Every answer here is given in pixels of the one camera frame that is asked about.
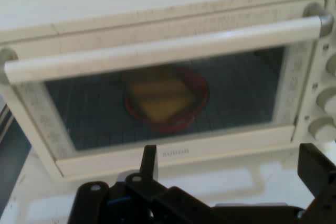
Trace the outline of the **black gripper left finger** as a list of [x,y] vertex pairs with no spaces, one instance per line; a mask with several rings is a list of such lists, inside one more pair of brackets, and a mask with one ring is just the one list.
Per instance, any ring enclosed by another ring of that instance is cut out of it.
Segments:
[[207,223],[211,209],[178,187],[166,188],[158,172],[156,145],[144,148],[140,169],[109,186],[82,184],[75,195],[69,223]]

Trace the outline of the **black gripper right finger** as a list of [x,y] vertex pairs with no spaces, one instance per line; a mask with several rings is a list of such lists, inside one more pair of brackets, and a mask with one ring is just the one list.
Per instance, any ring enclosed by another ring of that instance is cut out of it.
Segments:
[[298,175],[314,200],[300,223],[335,223],[335,165],[313,144],[300,144]]

